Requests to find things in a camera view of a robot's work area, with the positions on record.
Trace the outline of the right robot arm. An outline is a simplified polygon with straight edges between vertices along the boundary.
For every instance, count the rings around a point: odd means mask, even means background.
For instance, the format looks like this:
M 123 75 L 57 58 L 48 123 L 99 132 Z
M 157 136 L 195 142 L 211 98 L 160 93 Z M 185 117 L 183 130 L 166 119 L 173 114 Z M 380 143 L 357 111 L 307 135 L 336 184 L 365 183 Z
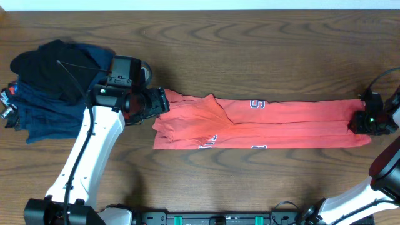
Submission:
M 388 135 L 399 130 L 399 90 L 386 101 L 367 88 L 361 94 L 365 110 L 354 114 L 349 129 L 355 134 Z M 347 192 L 304 211 L 296 224 L 352 224 L 374 213 L 399 207 L 399 138 L 371 164 L 366 180 Z

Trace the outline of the red t-shirt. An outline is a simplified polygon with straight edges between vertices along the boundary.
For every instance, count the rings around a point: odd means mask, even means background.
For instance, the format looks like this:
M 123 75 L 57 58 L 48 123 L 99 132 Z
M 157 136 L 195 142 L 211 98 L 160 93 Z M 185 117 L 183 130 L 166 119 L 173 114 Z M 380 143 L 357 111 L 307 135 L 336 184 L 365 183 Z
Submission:
M 194 97 L 167 90 L 170 111 L 156 118 L 154 149 L 353 148 L 371 142 L 353 133 L 358 99 L 267 102 Z

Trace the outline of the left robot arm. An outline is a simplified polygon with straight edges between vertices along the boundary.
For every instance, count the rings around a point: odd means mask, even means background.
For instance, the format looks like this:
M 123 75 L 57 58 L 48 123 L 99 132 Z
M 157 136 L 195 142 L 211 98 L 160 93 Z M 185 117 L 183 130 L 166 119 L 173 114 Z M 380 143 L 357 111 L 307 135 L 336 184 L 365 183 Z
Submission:
M 122 204 L 96 212 L 99 183 L 111 150 L 126 126 L 169 111 L 165 90 L 149 87 L 153 72 L 140 59 L 116 55 L 104 85 L 87 94 L 81 130 L 44 199 L 30 199 L 26 224 L 140 224 L 141 215 Z

